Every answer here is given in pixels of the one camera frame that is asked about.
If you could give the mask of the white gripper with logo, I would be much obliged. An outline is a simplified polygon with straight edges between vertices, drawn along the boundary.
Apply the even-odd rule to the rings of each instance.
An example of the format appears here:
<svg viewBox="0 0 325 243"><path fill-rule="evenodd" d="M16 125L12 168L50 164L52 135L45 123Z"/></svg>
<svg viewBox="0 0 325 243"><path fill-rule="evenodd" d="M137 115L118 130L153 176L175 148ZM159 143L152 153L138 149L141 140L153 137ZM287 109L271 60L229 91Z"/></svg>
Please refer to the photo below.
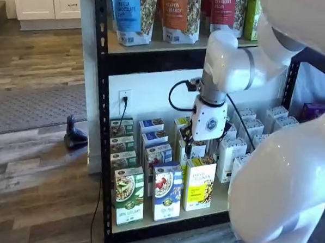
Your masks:
<svg viewBox="0 0 325 243"><path fill-rule="evenodd" d="M228 113L227 103L207 105L200 97L194 102L191 120L181 129L186 143L186 156L192 152L193 141L206 141L220 138L224 133Z"/></svg>

